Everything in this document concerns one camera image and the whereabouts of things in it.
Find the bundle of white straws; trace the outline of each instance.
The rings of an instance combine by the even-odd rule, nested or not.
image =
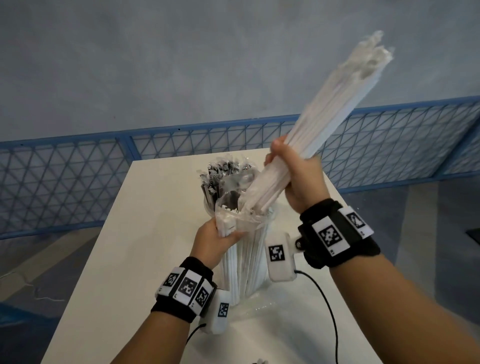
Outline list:
[[[307,105],[285,140],[303,158],[311,158],[378,82],[392,53],[377,44],[381,31],[360,42],[333,71]],[[286,164],[275,157],[240,197],[242,213],[265,213],[290,182]]]

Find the concrete wall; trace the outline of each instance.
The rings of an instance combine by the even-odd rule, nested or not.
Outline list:
[[[374,30],[363,106],[480,94],[478,0],[0,0],[0,140],[301,112]]]

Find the left hand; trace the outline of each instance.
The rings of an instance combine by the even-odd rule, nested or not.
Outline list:
[[[203,224],[195,235],[193,248],[190,256],[200,260],[206,267],[215,268],[223,257],[223,254],[244,236],[243,232],[234,231],[225,238],[218,236],[215,218]]]

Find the blue metal fence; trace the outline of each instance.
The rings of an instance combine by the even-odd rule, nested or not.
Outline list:
[[[100,226],[133,160],[268,147],[298,115],[0,143],[0,239]],[[355,109],[319,150],[340,192],[480,173],[480,96]]]

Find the white table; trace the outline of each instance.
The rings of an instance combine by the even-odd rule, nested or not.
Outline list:
[[[232,154],[261,168],[266,153]],[[109,363],[132,337],[155,302],[155,290],[189,254],[198,227],[209,218],[197,170],[205,170],[217,155],[222,153],[133,162],[42,363]],[[343,202],[328,180],[327,185]],[[283,194],[277,208],[273,229],[298,234],[300,220]],[[311,268],[302,255],[296,263],[318,281],[332,306],[339,362],[380,363],[328,269]],[[304,276],[271,284],[228,316],[224,334],[193,336],[182,363],[335,362],[332,319]]]

